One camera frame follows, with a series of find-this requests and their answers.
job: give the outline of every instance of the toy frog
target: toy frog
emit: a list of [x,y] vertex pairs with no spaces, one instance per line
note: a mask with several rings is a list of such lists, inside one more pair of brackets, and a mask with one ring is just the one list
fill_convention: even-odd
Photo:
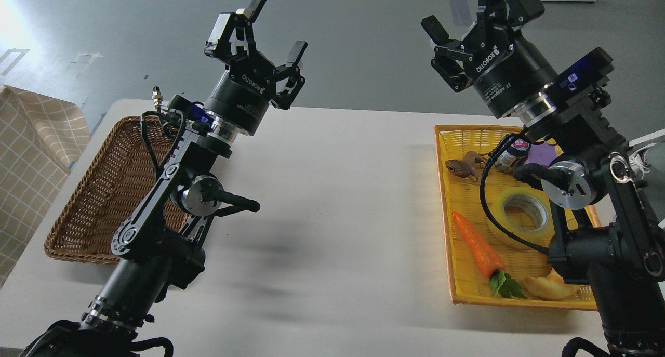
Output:
[[472,176],[475,178],[473,181],[476,182],[479,175],[475,166],[478,163],[487,163],[487,159],[477,152],[468,151],[461,160],[447,160],[446,167],[452,175],[460,178]]

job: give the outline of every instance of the robotiq logo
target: robotiq logo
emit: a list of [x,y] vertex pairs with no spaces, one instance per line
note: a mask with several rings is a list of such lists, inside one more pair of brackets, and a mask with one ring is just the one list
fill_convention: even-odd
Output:
[[242,78],[245,82],[247,82],[247,84],[251,85],[252,88],[256,89],[260,94],[262,94],[265,91],[264,87],[258,85],[256,82],[254,82],[254,80],[251,80],[247,75],[243,74]]
[[477,66],[475,68],[476,71],[480,73],[489,63],[494,59],[494,57],[499,55],[499,50],[497,49],[497,46],[494,45],[494,49],[492,49],[492,52],[483,60],[483,62],[480,64],[480,66]]

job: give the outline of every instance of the cable connector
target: cable connector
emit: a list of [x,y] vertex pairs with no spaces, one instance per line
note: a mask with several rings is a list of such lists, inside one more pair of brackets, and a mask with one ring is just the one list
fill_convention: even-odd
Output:
[[156,111],[162,111],[162,101],[164,101],[164,96],[162,96],[161,92],[159,91],[159,87],[155,86],[152,89],[152,103],[155,105]]

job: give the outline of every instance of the yellow bread roll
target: yellow bread roll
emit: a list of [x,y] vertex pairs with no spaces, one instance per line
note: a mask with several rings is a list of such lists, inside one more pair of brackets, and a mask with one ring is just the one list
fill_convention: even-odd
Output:
[[582,286],[578,284],[565,284],[563,278],[554,269],[548,276],[541,276],[534,278],[527,276],[524,278],[524,288],[527,289],[532,295],[545,298],[547,300],[561,300],[575,292]]

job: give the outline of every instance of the yellow wicker basket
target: yellow wicker basket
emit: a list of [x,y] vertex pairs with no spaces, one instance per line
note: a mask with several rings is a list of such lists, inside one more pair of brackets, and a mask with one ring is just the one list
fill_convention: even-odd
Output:
[[[508,307],[556,308],[597,310],[596,302],[589,286],[583,286],[572,296],[558,301],[537,298],[524,291],[527,300],[492,296],[485,279],[473,260],[473,255],[466,242],[461,238],[457,227],[451,221],[451,211],[455,210],[467,217],[477,227],[485,240],[493,246],[506,263],[506,272],[518,282],[525,276],[547,276],[551,266],[546,256],[534,250],[515,250],[502,244],[489,230],[487,217],[480,206],[480,182],[473,182],[470,177],[459,178],[451,175],[444,164],[451,158],[463,158],[468,151],[488,153],[509,133],[520,132],[521,127],[494,125],[437,125],[434,127],[441,200],[444,215],[444,238],[446,242],[448,283],[452,302],[455,304],[498,305]],[[527,187],[516,181],[512,175],[492,168],[487,177],[485,193],[491,205],[501,190],[506,187]],[[599,225],[594,208],[587,212]],[[575,220],[570,218],[570,227]],[[551,236],[546,236],[541,245],[547,246]]]

